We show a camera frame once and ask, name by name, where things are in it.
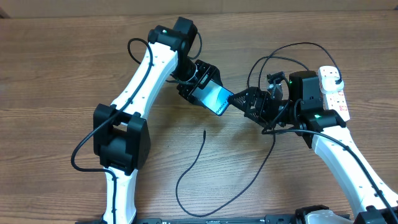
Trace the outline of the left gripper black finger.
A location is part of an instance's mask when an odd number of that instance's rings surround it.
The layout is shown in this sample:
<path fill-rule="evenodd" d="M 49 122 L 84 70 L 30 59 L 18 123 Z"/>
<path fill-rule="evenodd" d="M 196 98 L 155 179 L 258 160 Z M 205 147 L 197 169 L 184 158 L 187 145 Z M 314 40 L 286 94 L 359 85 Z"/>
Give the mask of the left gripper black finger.
<path fill-rule="evenodd" d="M 220 70 L 214 65 L 210 65 L 205 70 L 203 75 L 203 86 L 207 86 L 207 84 L 209 84 L 210 81 L 215 82 L 219 86 L 223 86 L 223 83 L 221 81 Z"/>
<path fill-rule="evenodd" d="M 178 94 L 183 99 L 187 100 L 192 105 L 206 108 L 206 106 L 197 97 L 193 95 L 193 91 L 196 89 L 197 88 L 195 88 L 193 85 L 183 85 L 183 84 L 177 85 Z"/>

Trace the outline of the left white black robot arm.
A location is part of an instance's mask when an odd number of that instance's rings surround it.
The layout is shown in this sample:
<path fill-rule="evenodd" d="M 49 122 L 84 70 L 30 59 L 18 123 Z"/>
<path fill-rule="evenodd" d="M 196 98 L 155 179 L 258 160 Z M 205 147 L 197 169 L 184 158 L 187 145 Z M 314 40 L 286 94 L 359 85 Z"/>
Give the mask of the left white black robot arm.
<path fill-rule="evenodd" d="M 231 92 L 223 88 L 220 71 L 188 53 L 198 29 L 179 17 L 169 29 L 157 26 L 145 41 L 146 52 L 124 91 L 109 105 L 99 104 L 93 115 L 94 153 L 107 181 L 102 223 L 133 223 L 136 219 L 136 178 L 150 150 L 149 111 L 160 89 L 172 77 L 181 97 L 221 116 Z"/>

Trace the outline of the white power extension strip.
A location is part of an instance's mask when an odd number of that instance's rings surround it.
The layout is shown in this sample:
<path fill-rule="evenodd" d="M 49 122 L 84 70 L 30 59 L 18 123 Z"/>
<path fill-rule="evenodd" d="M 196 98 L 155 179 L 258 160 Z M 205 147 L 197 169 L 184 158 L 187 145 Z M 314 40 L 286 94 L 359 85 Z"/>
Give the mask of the white power extension strip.
<path fill-rule="evenodd" d="M 322 77 L 328 77 L 328 78 L 336 77 L 338 78 L 338 80 L 340 79 L 340 74 L 337 68 L 332 66 L 320 67 L 318 69 L 317 74 L 319 77 L 319 85 Z M 322 94 L 322 95 L 323 95 L 324 105 L 327 110 L 335 110 L 341 116 L 343 121 L 350 120 L 348 106 L 343 90 L 334 92 L 332 94 Z"/>

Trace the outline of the white USB charger plug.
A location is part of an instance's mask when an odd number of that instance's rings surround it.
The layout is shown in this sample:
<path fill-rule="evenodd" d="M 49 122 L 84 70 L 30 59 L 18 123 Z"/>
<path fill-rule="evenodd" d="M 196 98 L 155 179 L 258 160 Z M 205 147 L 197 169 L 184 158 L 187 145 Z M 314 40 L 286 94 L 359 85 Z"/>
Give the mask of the white USB charger plug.
<path fill-rule="evenodd" d="M 343 90 L 345 86 L 344 81 L 340 81 L 339 83 L 337 83 L 337 81 L 338 78 L 336 77 L 322 77 L 320 80 L 320 91 L 323 94 L 332 94 Z"/>

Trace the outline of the blue Samsung Galaxy smartphone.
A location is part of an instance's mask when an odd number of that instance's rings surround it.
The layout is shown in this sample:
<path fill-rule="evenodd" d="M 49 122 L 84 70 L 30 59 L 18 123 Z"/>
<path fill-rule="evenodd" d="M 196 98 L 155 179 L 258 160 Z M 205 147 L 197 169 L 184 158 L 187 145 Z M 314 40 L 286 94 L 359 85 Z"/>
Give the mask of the blue Samsung Galaxy smartphone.
<path fill-rule="evenodd" d="M 233 93 L 213 80 L 210 80 L 204 89 L 197 88 L 192 95 L 205 108 L 221 116 L 228 108 L 228 98 L 232 96 Z"/>

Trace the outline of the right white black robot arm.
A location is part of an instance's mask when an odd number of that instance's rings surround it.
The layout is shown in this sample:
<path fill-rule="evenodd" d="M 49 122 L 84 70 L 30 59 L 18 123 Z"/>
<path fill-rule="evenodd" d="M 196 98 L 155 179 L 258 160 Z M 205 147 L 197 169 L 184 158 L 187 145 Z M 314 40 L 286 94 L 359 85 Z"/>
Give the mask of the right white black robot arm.
<path fill-rule="evenodd" d="M 349 201 L 353 223 L 397 223 L 397 193 L 376 174 L 354 143 L 341 73 L 336 67 L 289 75 L 283 99 L 283 72 L 268 75 L 269 87 L 234 94 L 229 104 L 263 127 L 263 134 L 295 133 L 330 169 Z"/>

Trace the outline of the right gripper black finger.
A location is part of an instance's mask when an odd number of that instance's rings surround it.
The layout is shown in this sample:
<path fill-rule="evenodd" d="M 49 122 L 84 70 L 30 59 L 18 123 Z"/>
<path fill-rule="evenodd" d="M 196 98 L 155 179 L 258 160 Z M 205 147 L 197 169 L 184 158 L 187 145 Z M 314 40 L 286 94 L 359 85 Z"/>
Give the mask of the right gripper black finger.
<path fill-rule="evenodd" d="M 252 120 L 260 126 L 266 126 L 268 122 L 261 116 L 263 105 L 242 105 L 239 109 L 244 113 L 244 117 Z"/>
<path fill-rule="evenodd" d="M 264 92 L 258 87 L 249 87 L 239 93 L 228 97 L 228 103 L 237 108 L 251 108 L 256 105 L 256 101 L 262 101 Z"/>

